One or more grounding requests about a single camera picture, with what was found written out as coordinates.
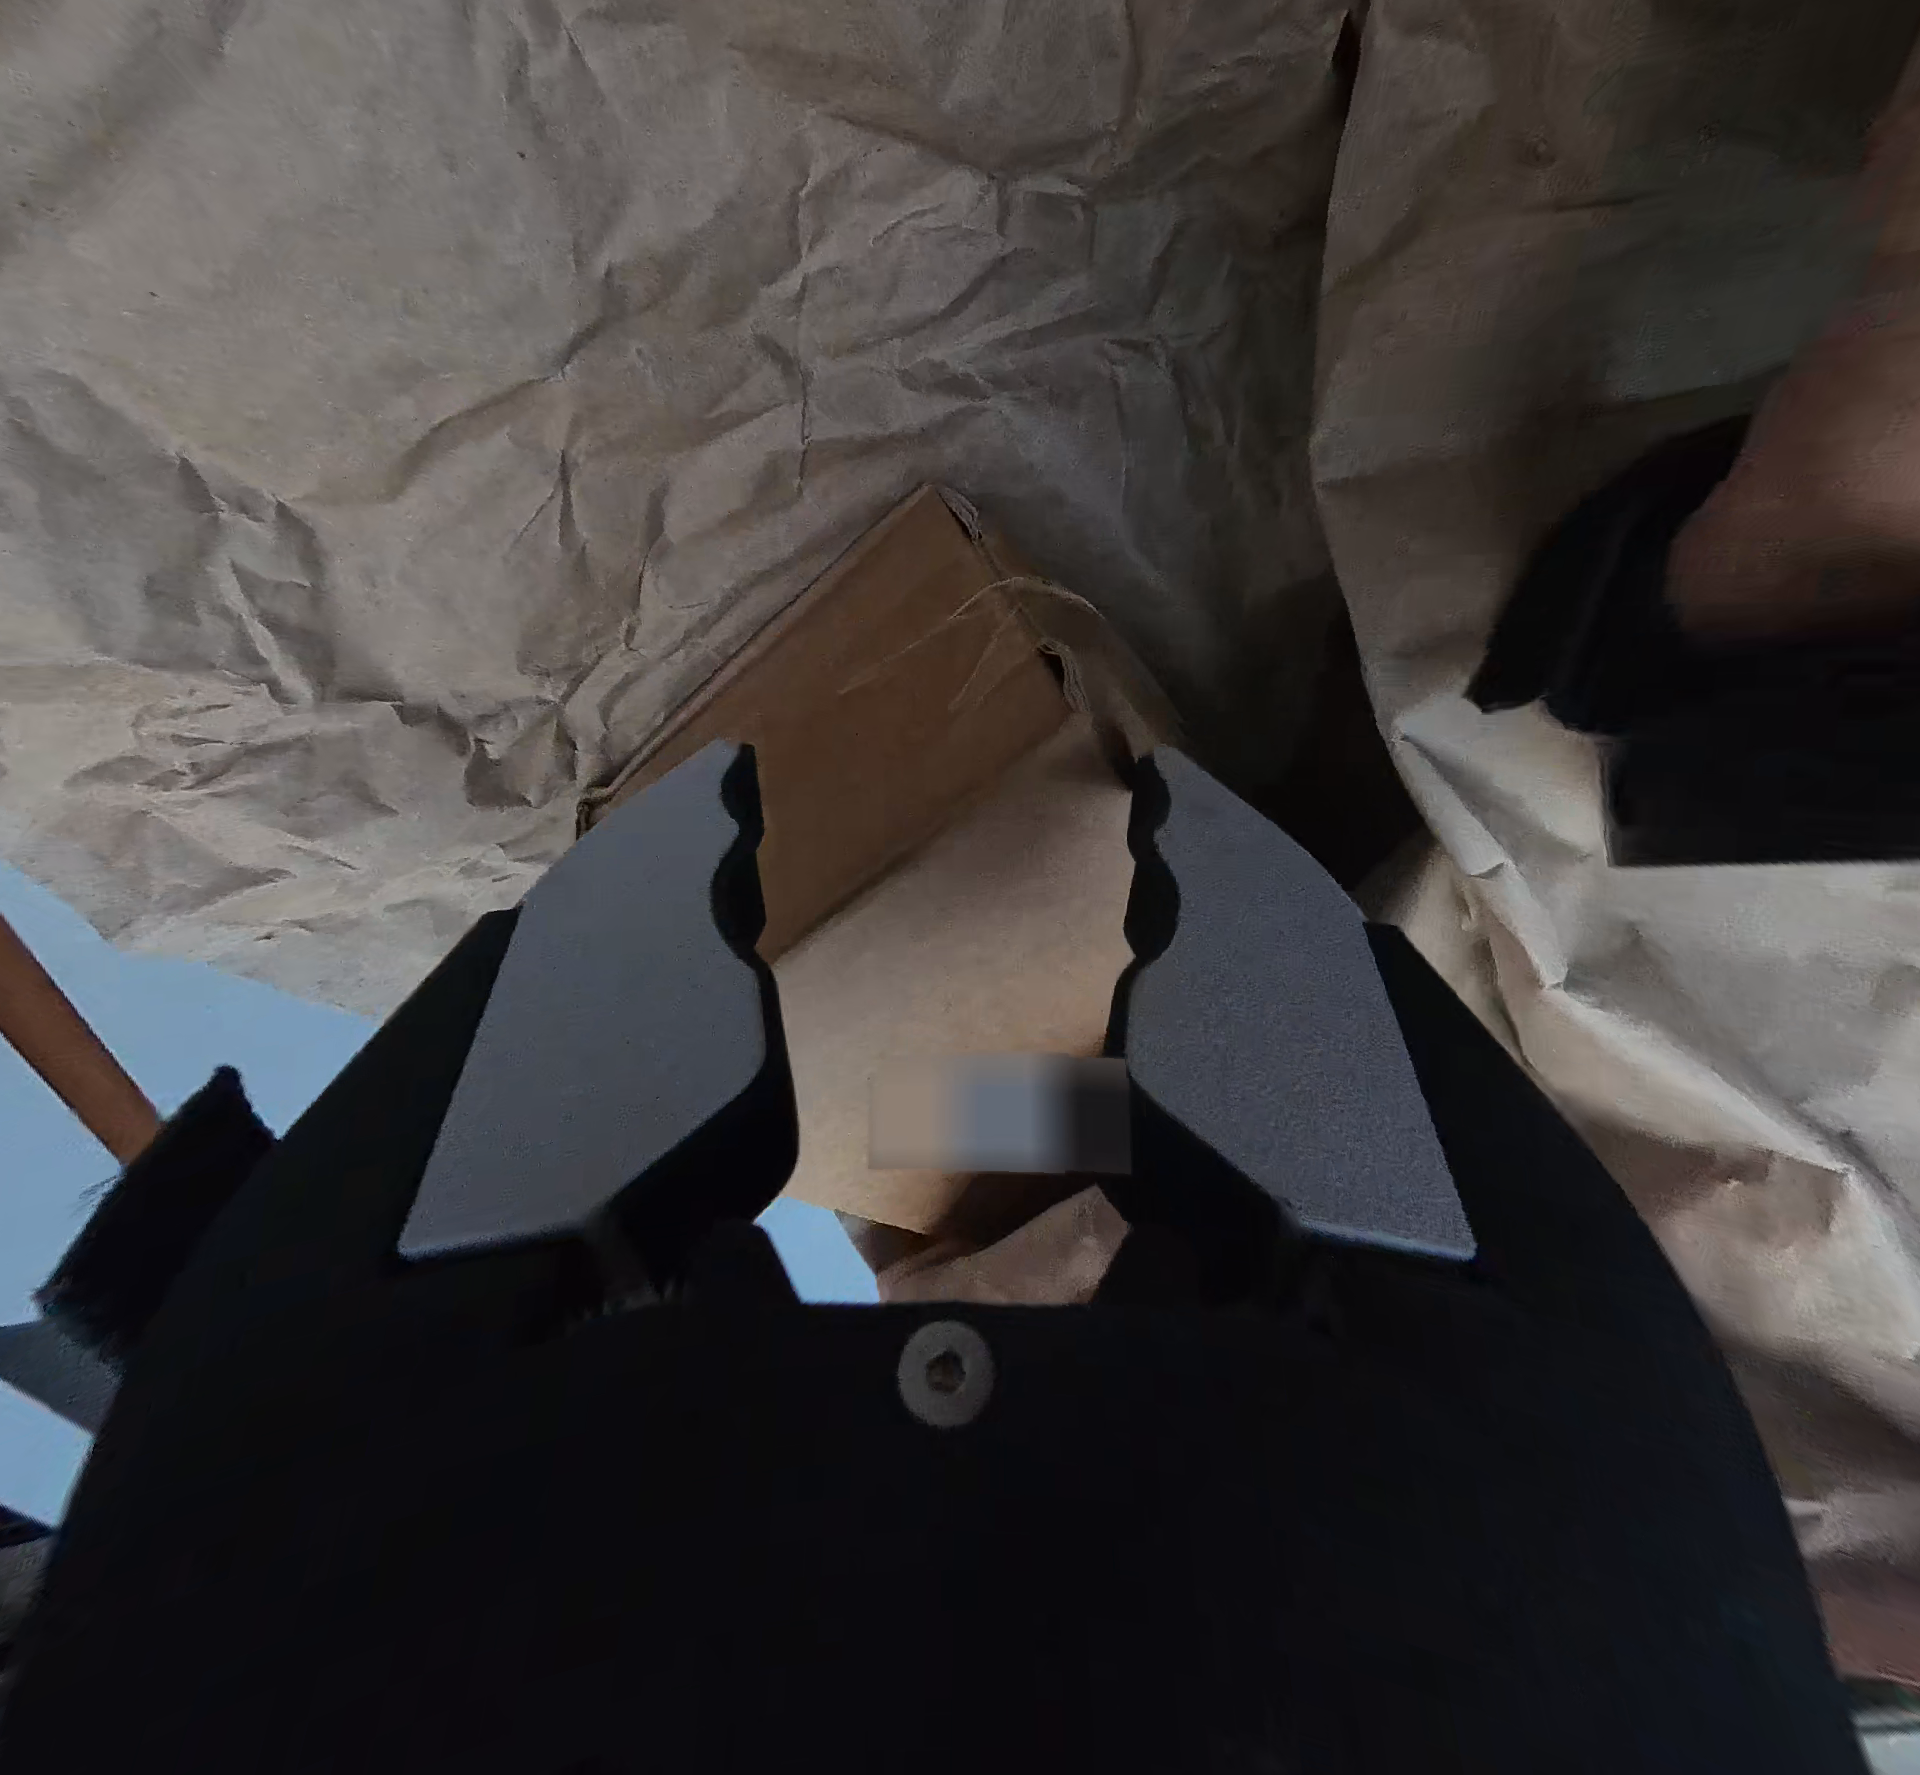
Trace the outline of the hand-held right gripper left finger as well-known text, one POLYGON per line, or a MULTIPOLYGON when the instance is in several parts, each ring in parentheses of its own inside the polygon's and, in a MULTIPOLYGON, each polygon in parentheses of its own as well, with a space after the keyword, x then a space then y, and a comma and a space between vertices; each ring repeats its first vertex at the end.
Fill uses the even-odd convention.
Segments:
POLYGON ((711 739, 598 820, 521 899, 400 1260, 606 1240, 689 1260, 800 1156, 758 951, 756 756, 711 739))

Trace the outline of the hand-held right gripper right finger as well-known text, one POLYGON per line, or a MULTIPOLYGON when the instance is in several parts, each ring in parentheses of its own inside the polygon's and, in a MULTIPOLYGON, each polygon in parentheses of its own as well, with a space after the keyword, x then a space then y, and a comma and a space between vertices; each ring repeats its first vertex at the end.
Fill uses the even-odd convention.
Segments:
POLYGON ((1177 747, 1132 776, 1129 962, 1110 1047, 1132 1186, 1247 1253, 1267 1235, 1470 1262, 1476 1249, 1355 901, 1177 747))

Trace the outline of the brown cardboard box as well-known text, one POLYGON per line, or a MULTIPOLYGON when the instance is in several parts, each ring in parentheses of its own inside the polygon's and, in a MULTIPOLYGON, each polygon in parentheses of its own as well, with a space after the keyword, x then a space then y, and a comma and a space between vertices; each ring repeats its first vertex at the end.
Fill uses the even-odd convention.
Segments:
POLYGON ((1125 768, 1177 718, 1080 595, 918 490, 591 789, 588 831, 707 742, 756 754, 761 955, 801 1149, 787 1192, 957 1253, 1075 1192, 870 1163, 871 1087, 943 1059, 1095 1056, 1129 961, 1125 768))

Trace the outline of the brown packing paper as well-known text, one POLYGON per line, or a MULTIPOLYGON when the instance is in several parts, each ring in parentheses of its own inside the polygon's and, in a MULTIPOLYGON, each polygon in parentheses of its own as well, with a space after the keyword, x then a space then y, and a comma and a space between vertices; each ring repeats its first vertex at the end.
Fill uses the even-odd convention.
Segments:
POLYGON ((1917 866, 1634 875, 1466 681, 1860 267, 1917 0, 5 0, 5 855, 383 1012, 924 482, 1401 852, 1917 1685, 1917 866))

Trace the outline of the grey desk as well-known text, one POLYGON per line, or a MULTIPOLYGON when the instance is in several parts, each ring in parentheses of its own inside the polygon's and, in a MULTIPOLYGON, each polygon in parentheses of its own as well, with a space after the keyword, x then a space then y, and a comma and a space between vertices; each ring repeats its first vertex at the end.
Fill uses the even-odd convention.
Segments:
MULTIPOLYGON (((204 962, 111 947, 60 898, 5 862, 3 911, 155 1106, 171 1110, 224 1065, 281 1135, 377 1029, 319 1001, 204 962)), ((32 1291, 77 1235, 115 1163, 8 1044, 3 1049, 3 1320, 30 1319, 32 1291)), ((762 1214, 809 1303, 875 1303, 874 1273, 833 1213, 779 1200, 762 1214)), ((86 1438, 5 1391, 3 1501, 60 1519, 86 1438)))

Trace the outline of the person's left hand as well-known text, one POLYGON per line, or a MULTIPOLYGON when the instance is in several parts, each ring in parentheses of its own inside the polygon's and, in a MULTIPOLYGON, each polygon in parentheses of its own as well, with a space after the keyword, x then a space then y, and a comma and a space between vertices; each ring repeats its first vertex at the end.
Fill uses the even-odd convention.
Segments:
POLYGON ((1679 530, 1665 595, 1703 641, 1868 636, 1919 601, 1919 274, 1881 260, 1764 395, 1679 530))

